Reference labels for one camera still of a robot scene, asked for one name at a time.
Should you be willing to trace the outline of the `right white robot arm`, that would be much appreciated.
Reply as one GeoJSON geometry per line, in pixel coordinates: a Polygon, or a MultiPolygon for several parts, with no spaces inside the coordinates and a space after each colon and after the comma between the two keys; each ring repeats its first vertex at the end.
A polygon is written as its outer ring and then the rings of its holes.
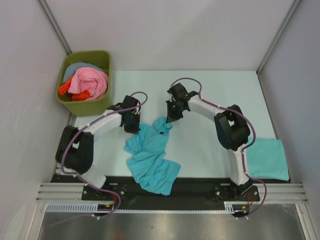
{"type": "Polygon", "coordinates": [[[184,111],[197,113],[214,122],[218,141],[228,150],[232,182],[230,194],[235,200],[242,201],[248,196],[252,186],[245,149],[253,131],[240,107],[236,104],[223,107],[209,102],[201,98],[199,92],[187,92],[181,83],[172,84],[167,92],[171,96],[166,101],[167,123],[182,119],[184,111]]]}

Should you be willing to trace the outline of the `cyan blue t shirt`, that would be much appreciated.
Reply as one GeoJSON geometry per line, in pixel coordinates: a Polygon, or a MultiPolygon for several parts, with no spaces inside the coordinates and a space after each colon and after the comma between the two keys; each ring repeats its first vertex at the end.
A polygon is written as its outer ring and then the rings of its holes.
{"type": "Polygon", "coordinates": [[[181,169],[179,163],[165,159],[172,125],[161,116],[152,125],[141,123],[139,128],[139,133],[124,145],[124,150],[131,154],[127,167],[143,190],[168,196],[181,169]]]}

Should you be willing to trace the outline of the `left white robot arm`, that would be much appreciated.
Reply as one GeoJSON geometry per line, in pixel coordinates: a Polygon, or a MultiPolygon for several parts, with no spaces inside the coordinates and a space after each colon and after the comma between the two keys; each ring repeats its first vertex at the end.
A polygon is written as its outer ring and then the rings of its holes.
{"type": "Polygon", "coordinates": [[[94,164],[94,144],[109,131],[122,127],[125,132],[140,131],[141,102],[126,95],[122,102],[111,105],[91,122],[75,127],[67,125],[62,132],[55,154],[64,174],[80,177],[94,186],[93,194],[100,200],[110,196],[111,188],[105,184],[107,177],[94,164]]]}

